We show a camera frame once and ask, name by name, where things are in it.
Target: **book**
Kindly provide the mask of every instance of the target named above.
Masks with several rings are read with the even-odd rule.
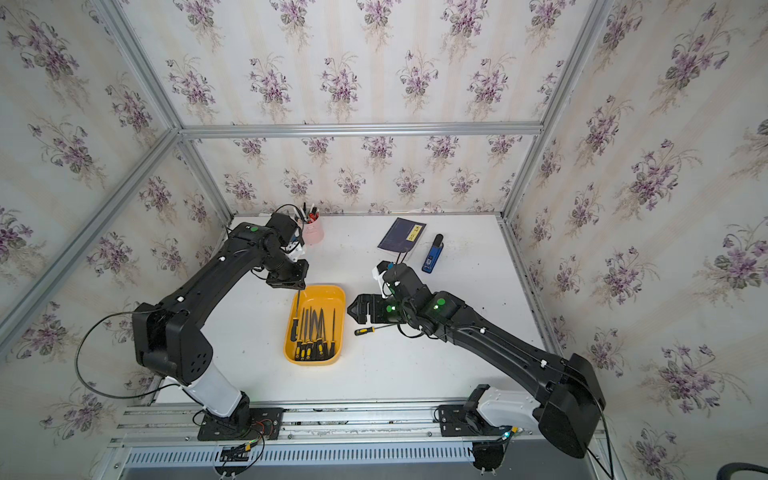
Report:
[[[419,242],[426,226],[426,223],[397,217],[379,242],[379,248],[393,253],[405,253],[407,257],[408,252]]]

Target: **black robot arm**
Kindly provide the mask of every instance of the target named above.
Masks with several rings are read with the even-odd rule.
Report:
[[[533,411],[541,434],[555,447],[583,458],[605,409],[592,365],[537,349],[478,315],[448,292],[432,293],[403,263],[377,266],[399,304],[403,321],[424,334],[466,348],[512,377],[541,405]]]

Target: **floral wallpaper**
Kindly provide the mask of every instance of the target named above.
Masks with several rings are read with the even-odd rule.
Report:
[[[4,255],[24,255],[29,262],[37,245],[35,228],[23,227],[18,212],[2,215]],[[104,315],[156,303],[197,272],[223,240],[224,230],[211,215],[213,205],[171,154],[91,246],[0,360],[4,431],[24,440],[3,449],[0,476],[90,478],[89,469],[115,435],[121,410],[139,400],[107,399],[86,390],[74,374],[75,350]],[[83,377],[114,395],[137,395],[157,386],[154,375],[136,364],[133,339],[129,316],[102,323],[81,352]],[[29,442],[45,452],[46,462],[30,466],[28,449],[22,447]]]
[[[510,219],[628,478],[766,464],[766,11],[617,0]]]
[[[636,3],[615,15],[607,58],[639,25]],[[590,2],[121,6],[183,122],[199,125],[538,120]]]
[[[197,145],[232,211],[315,204],[322,213],[496,212],[530,135],[204,140]],[[178,204],[150,179],[147,210]]]
[[[3,0],[0,35],[2,318],[162,126],[89,2]]]

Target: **pen holder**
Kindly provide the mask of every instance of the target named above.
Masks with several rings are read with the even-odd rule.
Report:
[[[312,223],[305,223],[302,227],[302,236],[304,237],[304,243],[307,245],[316,245],[320,243],[325,236],[321,219],[318,217],[318,219]]]

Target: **ventilated metal grille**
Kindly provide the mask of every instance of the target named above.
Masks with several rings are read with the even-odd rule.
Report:
[[[373,463],[473,462],[469,442],[268,445],[256,465],[350,465]],[[199,467],[221,465],[221,446],[133,447],[126,468]],[[248,465],[261,448],[251,451]]]

